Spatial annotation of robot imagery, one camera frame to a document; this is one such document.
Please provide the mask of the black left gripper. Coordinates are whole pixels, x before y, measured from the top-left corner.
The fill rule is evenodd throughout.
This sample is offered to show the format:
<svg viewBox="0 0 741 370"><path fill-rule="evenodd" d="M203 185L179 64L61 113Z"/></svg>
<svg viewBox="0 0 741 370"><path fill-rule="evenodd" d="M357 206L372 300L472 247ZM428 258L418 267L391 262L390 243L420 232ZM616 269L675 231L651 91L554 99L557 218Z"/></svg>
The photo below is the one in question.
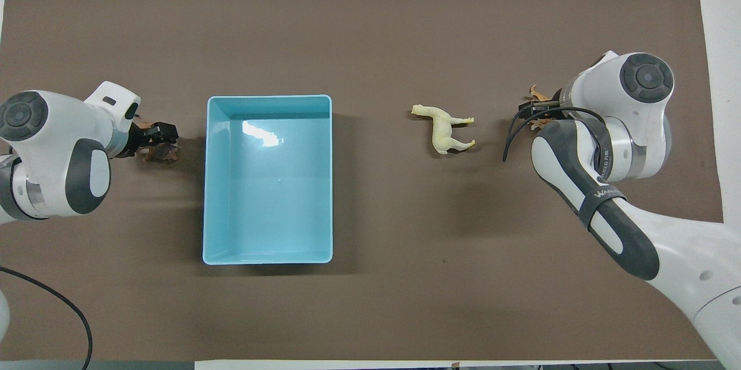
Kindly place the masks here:
<svg viewBox="0 0 741 370"><path fill-rule="evenodd" d="M124 148L118 153L118 158L130 158L138 151L149 146L177 146L178 131L173 124L165 122L154 122L148 129L131 124L128 138Z"/></svg>

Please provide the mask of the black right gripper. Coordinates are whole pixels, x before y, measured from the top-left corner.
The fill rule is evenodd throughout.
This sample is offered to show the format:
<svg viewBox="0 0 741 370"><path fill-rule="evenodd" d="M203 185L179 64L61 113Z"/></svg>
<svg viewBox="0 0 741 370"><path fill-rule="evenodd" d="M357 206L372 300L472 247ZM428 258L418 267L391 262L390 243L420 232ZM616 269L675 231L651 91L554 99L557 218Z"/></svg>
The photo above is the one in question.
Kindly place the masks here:
<svg viewBox="0 0 741 370"><path fill-rule="evenodd" d="M530 123L536 119L543 122L569 119L569 114L564 111L559 99L527 101L518 106L518 112L523 123Z"/></svg>

